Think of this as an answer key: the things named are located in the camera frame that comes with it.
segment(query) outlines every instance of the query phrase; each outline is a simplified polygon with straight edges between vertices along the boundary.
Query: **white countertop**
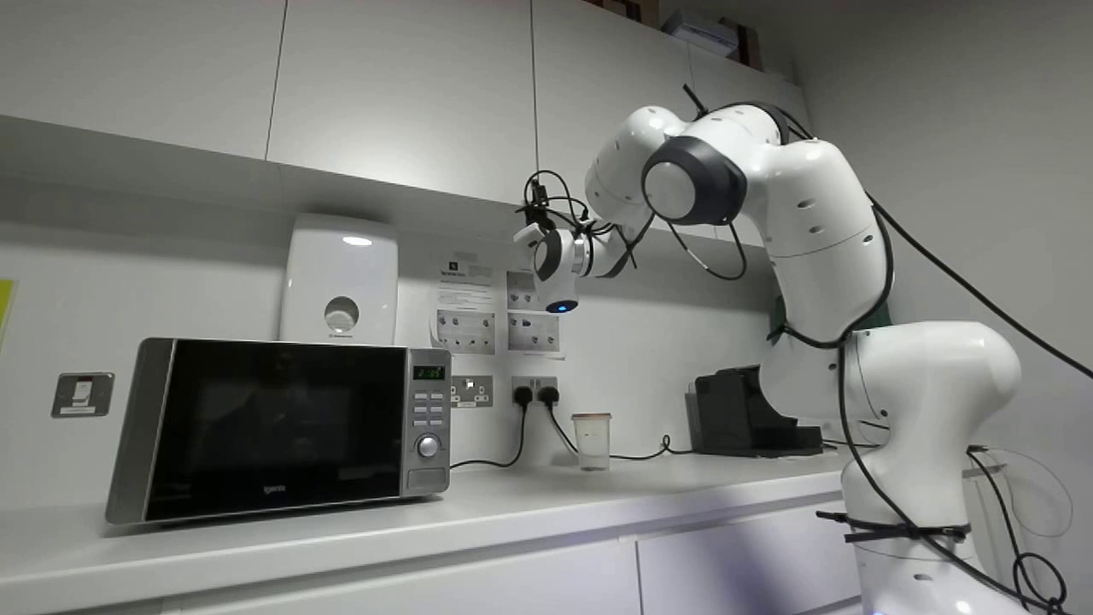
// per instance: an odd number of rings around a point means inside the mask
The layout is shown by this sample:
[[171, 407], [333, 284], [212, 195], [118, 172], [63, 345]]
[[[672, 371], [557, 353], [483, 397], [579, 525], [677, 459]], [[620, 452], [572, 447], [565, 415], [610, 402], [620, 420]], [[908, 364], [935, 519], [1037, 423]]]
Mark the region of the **white countertop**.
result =
[[844, 459], [659, 459], [578, 467], [462, 467], [439, 497], [108, 535], [103, 509], [0, 511], [4, 610], [63, 610], [374, 567], [417, 557], [610, 535], [835, 494]]

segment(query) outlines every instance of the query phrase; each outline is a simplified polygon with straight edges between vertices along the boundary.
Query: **microwave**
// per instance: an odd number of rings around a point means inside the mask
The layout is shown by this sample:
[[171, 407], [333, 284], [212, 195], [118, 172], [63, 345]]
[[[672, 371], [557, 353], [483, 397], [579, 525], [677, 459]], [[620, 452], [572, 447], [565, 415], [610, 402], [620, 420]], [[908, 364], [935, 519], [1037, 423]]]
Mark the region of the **microwave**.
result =
[[447, 452], [447, 353], [147, 339], [105, 519], [422, 497], [447, 489]]

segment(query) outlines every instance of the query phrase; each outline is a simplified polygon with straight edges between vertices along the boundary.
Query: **lower cabinet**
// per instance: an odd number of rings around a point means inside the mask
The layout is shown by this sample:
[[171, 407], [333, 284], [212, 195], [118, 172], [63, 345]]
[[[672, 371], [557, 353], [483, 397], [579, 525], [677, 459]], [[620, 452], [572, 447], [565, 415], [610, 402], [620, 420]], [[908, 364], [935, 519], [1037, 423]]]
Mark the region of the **lower cabinet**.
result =
[[638, 535], [646, 615], [859, 610], [844, 525], [817, 519], [817, 509]]
[[638, 615], [634, 538], [166, 602], [171, 615]]

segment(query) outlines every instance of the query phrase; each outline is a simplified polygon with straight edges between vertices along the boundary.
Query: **black device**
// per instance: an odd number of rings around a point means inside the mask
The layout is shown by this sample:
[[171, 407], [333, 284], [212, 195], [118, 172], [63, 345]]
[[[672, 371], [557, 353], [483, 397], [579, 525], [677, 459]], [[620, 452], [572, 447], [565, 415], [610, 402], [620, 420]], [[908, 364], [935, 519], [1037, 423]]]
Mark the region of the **black device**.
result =
[[450, 355], [147, 339], [113, 472], [116, 525], [447, 489]]
[[761, 389], [757, 367], [721, 367], [692, 382], [689, 441], [700, 455], [819, 455], [819, 428], [795, 428], [792, 415], [775, 413]]

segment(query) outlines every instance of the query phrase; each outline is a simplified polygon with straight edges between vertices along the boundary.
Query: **yellow sign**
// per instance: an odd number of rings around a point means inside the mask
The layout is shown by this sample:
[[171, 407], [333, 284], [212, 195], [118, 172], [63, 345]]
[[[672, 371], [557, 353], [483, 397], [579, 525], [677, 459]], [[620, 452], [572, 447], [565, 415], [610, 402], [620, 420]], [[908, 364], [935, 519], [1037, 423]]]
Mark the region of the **yellow sign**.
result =
[[11, 301], [14, 301], [14, 279], [0, 279], [0, 336], [4, 336], [4, 324], [6, 324]]

